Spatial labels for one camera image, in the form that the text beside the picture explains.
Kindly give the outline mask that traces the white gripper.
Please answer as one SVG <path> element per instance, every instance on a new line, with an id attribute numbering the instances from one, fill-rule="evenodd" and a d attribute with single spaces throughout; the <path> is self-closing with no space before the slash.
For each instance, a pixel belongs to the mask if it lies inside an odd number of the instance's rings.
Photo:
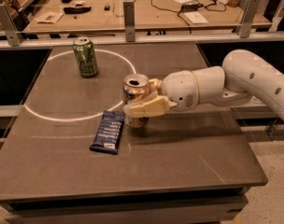
<path id="1" fill-rule="evenodd" d="M 169 109 L 182 112 L 196 108 L 198 105 L 197 81 L 195 74 L 191 71 L 172 73 L 163 81 L 153 78 L 149 84 L 150 101 L 139 105 L 125 105 L 123 111 L 127 116 L 131 118 L 158 117 Z"/>

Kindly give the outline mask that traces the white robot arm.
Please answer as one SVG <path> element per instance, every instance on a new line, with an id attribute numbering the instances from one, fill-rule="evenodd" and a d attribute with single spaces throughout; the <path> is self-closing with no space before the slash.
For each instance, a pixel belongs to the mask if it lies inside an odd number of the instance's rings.
<path id="1" fill-rule="evenodd" d="M 169 110 L 187 111 L 202 104 L 242 105 L 253 96 L 284 121 L 284 74 L 253 52 L 229 52 L 221 66 L 172 73 L 160 80 L 132 74 L 143 93 L 123 108 L 132 119 L 158 117 Z"/>

